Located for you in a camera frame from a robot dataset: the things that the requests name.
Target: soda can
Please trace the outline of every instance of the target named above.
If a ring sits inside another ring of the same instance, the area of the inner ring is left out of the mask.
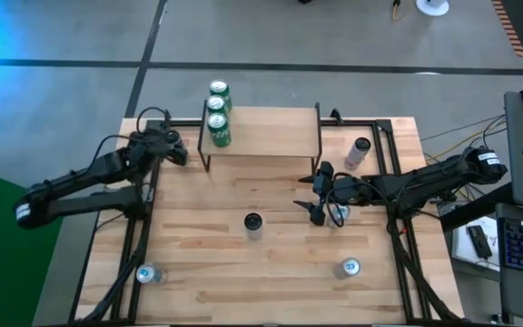
[[[232,142],[232,134],[229,130],[227,117],[224,114],[212,114],[207,120],[207,127],[211,132],[213,144],[225,147]]]
[[[207,111],[209,114],[224,114],[229,115],[225,100],[219,95],[212,95],[207,99]]]
[[[333,269],[334,277],[343,280],[360,273],[360,263],[355,258],[344,259],[341,263],[337,263]]]
[[[209,94],[219,95],[225,100],[227,111],[230,113],[233,109],[232,95],[229,92],[229,85],[223,80],[214,80],[209,84]]]
[[[136,280],[141,283],[163,283],[167,279],[167,273],[157,269],[152,263],[145,263],[136,270]]]
[[[259,240],[262,237],[262,218],[257,213],[250,213],[245,216],[243,224],[250,240]]]
[[[344,166],[348,170],[355,170],[370,150],[370,141],[364,137],[359,137],[354,141],[349,154],[344,159]]]
[[[348,205],[339,205],[340,211],[336,208],[336,205],[331,204],[332,218],[336,220],[338,225],[343,225],[350,214],[350,208]],[[328,227],[331,229],[340,228],[336,223],[332,221],[332,218],[328,219]]]

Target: green soda can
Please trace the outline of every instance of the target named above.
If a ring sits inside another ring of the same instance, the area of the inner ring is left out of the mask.
[[[222,96],[212,95],[207,99],[207,111],[209,114],[223,114],[228,116],[227,105]]]
[[[225,100],[227,106],[227,114],[233,109],[232,96],[229,93],[229,85],[223,80],[214,80],[209,84],[209,93],[211,95],[219,95]]]
[[[229,123],[224,114],[212,114],[207,120],[207,127],[211,132],[213,144],[217,147],[225,147],[232,142],[232,134],[229,131]]]

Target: wooden table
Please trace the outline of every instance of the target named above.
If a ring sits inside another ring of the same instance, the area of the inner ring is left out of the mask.
[[[415,120],[389,119],[402,171],[423,166]],[[129,134],[134,122],[123,120],[120,134]],[[214,157],[206,173],[196,152],[198,128],[177,130],[191,158],[185,167],[161,167],[146,254],[146,261],[162,266],[169,280],[142,287],[137,323],[405,322],[383,207],[351,207],[350,219],[338,230],[314,226],[309,214],[292,203],[317,199],[310,184],[297,182],[308,174],[307,160]],[[371,139],[370,129],[323,127],[322,161],[345,172],[343,158],[360,136]],[[383,144],[387,154],[384,138]],[[392,171],[388,156],[386,162]],[[379,173],[375,152],[352,173]],[[243,228],[244,216],[252,212],[263,218],[259,241],[248,240]],[[99,222],[116,214],[103,212]],[[448,307],[463,316],[441,224],[427,216],[413,222],[425,277]],[[112,284],[125,225],[125,219],[114,221],[94,237],[76,317],[89,313]],[[362,270],[336,280],[331,268],[346,257],[358,258]],[[414,282],[409,281],[418,313]],[[125,288],[123,312],[130,288]]]

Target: concrete floor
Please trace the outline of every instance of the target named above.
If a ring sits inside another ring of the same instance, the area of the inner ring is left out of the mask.
[[[158,3],[0,0],[0,58],[140,62]],[[224,78],[235,104],[318,101],[324,114],[336,107],[345,116],[415,116],[425,137],[502,114],[503,94],[523,89],[523,75],[497,70],[523,69],[523,58],[513,53],[489,0],[452,1],[449,14],[436,19],[403,1],[407,15],[394,24],[390,3],[169,0],[151,60],[496,70],[427,75],[149,69],[138,104],[131,106],[158,105],[174,117],[199,117],[208,82]],[[28,186],[88,164],[98,142],[118,132],[137,72],[0,65],[0,177]],[[476,127],[429,140],[424,150],[436,154]],[[505,133],[488,143],[508,164]],[[105,151],[113,147],[107,144]],[[86,216],[64,221],[35,325],[66,321],[93,223]],[[460,272],[456,277],[466,316],[486,322],[498,311],[498,285]]]

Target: wood grain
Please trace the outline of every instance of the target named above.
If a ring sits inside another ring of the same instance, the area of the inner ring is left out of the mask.
[[[315,108],[236,106],[230,119],[232,143],[226,147],[215,146],[205,125],[203,154],[318,156],[318,113]]]
[[[392,122],[402,171],[423,166],[414,119]],[[133,125],[134,120],[124,120],[121,134],[130,133]],[[143,286],[137,323],[404,322],[382,207],[352,207],[347,225],[338,230],[314,226],[308,213],[291,202],[316,200],[309,184],[297,182],[308,172],[307,159],[219,157],[206,173],[196,153],[197,128],[179,131],[191,159],[186,167],[162,166],[146,256],[169,273],[169,281]],[[346,172],[343,158],[360,136],[372,138],[365,127],[323,128],[322,160]],[[370,151],[359,169],[349,173],[379,173],[377,167]],[[259,241],[247,239],[243,228],[243,217],[251,212],[263,218]],[[101,213],[100,221],[114,214]],[[425,277],[448,307],[462,315],[440,223],[419,216],[414,225]],[[91,311],[113,282],[124,229],[122,219],[96,234],[77,317]],[[350,256],[359,259],[362,271],[336,280],[333,265]],[[127,287],[124,311],[129,292]]]

